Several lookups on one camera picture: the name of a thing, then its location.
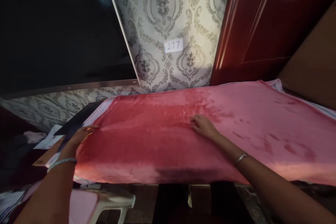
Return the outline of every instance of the wallpaper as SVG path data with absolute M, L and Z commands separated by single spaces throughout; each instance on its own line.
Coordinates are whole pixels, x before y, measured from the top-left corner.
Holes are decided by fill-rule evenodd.
M 116 0 L 140 77 L 139 86 L 49 93 L 1 105 L 47 132 L 89 102 L 115 95 L 207 86 L 227 0 Z M 183 50 L 166 54 L 166 40 L 183 38 Z

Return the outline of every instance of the white label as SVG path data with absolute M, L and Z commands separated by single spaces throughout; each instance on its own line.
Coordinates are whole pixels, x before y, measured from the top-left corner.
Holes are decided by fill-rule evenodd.
M 172 53 L 174 51 L 182 51 L 183 50 L 183 38 L 178 38 L 174 40 L 169 40 L 164 43 L 164 51 L 165 53 Z

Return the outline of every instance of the hand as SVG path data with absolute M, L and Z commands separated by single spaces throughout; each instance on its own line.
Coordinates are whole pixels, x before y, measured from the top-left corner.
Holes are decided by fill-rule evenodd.
M 85 126 L 83 128 L 80 128 L 72 136 L 69 142 L 79 145 L 84 139 L 86 139 L 86 137 L 91 135 L 97 128 L 99 128 L 99 125 L 90 125 L 90 126 Z
M 190 119 L 194 123 L 191 127 L 200 135 L 214 140 L 216 137 L 221 136 L 212 122 L 203 115 L 197 114 Z

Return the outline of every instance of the fleece fabric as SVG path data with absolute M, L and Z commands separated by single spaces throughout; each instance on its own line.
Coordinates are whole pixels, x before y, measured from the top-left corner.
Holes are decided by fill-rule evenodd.
M 101 106 L 93 122 L 100 128 L 77 150 L 80 178 L 247 183 L 218 147 L 190 128 L 190 117 L 203 114 L 285 179 L 336 186 L 336 121 L 262 81 L 117 96 Z

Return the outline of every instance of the wooden door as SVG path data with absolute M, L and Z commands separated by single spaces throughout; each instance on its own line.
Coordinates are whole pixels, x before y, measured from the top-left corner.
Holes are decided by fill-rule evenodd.
M 210 85 L 274 79 L 333 0 L 228 0 Z

